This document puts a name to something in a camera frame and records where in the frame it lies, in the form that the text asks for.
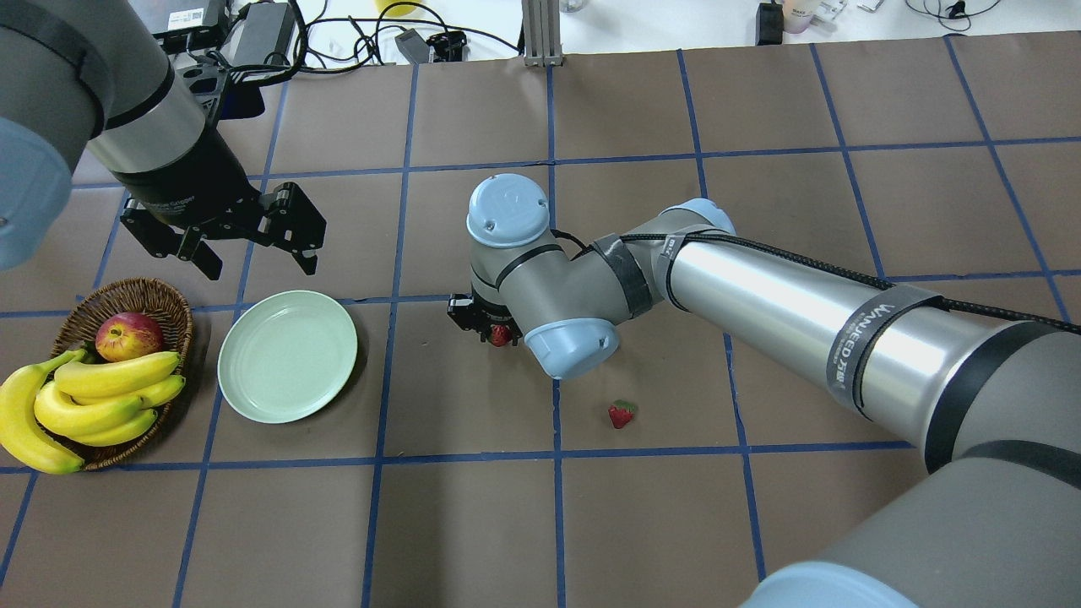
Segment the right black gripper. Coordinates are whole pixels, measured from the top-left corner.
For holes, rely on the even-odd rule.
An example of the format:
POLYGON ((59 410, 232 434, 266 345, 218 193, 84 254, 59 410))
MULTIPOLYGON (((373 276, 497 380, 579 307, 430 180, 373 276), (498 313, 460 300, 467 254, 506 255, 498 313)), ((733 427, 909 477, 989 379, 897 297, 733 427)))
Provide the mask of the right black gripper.
POLYGON ((448 301, 448 318, 462 330, 473 332, 482 343, 489 343, 492 323, 508 323, 508 308, 493 304, 476 294, 452 294, 448 301))

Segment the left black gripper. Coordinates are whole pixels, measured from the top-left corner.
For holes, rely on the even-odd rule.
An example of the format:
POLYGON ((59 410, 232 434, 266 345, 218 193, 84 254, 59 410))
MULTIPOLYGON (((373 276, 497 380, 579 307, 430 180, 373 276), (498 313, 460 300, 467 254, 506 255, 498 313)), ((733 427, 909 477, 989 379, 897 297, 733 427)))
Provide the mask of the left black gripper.
POLYGON ((296 183, 273 190, 273 232, 262 227, 266 208, 261 191, 246 179, 228 143, 214 127, 202 130, 193 147, 177 160, 142 172, 119 172, 118 179, 138 209, 128 209, 121 223, 152 257, 181 260, 208 280, 221 280, 223 262, 204 240, 183 240, 198 228, 209 239, 244 238, 288 252, 304 274, 317 273, 326 219, 296 183))

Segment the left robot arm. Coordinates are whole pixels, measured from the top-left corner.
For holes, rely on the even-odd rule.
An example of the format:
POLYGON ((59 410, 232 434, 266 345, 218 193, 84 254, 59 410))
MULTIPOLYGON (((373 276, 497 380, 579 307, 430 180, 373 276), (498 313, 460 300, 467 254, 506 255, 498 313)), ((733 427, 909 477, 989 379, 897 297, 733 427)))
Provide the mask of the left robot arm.
POLYGON ((242 239, 316 273, 326 219, 295 183, 248 183, 217 130, 248 74, 266 85, 297 70, 210 58, 213 89, 197 94, 125 1, 4 1, 3 269, 37 253, 89 150, 126 189, 121 223, 151 257, 217 280, 211 242, 242 239))

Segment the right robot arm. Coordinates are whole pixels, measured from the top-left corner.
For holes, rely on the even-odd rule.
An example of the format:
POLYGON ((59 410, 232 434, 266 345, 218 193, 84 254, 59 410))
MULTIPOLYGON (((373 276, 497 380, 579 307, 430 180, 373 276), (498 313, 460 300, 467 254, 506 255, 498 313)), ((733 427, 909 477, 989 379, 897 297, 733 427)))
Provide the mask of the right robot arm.
POLYGON ((735 235, 672 204, 568 257, 540 185, 476 185, 471 293, 448 315, 545 373, 583 376, 618 323, 667 303, 827 389, 921 451, 929 476, 748 607, 1077 607, 1078 326, 955 301, 735 235))

